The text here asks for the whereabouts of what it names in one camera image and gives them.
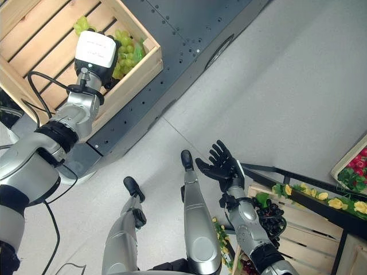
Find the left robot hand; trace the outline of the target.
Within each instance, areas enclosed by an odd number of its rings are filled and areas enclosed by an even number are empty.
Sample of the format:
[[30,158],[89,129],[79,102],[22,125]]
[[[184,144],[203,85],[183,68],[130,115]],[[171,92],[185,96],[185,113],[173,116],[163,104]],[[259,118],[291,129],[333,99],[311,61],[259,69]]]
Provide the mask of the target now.
[[96,91],[112,81],[112,73],[118,60],[121,43],[104,34],[85,30],[80,33],[75,52],[77,83]]

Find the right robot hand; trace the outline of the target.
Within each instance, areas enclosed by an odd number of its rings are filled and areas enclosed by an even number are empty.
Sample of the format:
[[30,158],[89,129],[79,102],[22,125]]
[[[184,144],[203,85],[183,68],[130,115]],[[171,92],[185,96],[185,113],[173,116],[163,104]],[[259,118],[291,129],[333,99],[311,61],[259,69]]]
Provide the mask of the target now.
[[226,193],[232,186],[244,189],[245,180],[242,168],[221,140],[212,144],[209,154],[210,163],[204,162],[201,158],[195,159],[199,170],[207,177],[218,181],[223,193]]

